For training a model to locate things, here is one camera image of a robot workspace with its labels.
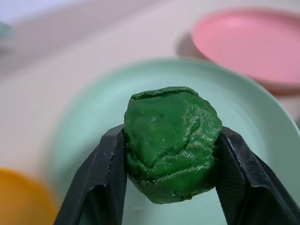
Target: green playdough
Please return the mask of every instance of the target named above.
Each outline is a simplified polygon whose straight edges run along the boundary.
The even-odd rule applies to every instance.
[[[124,117],[129,179],[153,203],[181,202],[215,187],[222,121],[197,92],[168,87],[135,94]]]

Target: mint green plate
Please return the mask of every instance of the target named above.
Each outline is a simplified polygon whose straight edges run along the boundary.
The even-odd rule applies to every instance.
[[[63,198],[101,136],[123,123],[134,93],[188,86],[215,107],[224,126],[240,133],[300,205],[299,130],[279,102],[246,77],[206,61],[153,60],[112,72],[95,82],[61,121],[52,143],[52,179]],[[81,224],[90,224],[85,214]],[[225,225],[215,190],[190,201],[154,205],[128,182],[123,225]]]

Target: yellow plate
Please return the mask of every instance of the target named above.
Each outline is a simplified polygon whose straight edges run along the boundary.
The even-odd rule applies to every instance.
[[[57,212],[44,185],[0,168],[0,224],[53,225]]]

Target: white table surface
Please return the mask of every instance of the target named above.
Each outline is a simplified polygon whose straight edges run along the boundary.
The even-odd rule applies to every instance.
[[[192,55],[187,37],[195,21],[214,10],[235,6],[300,12],[298,0],[164,0],[11,70],[0,80],[0,166],[47,181],[49,143],[61,116],[80,91],[130,62]],[[300,117],[299,97],[280,101],[293,119]]]

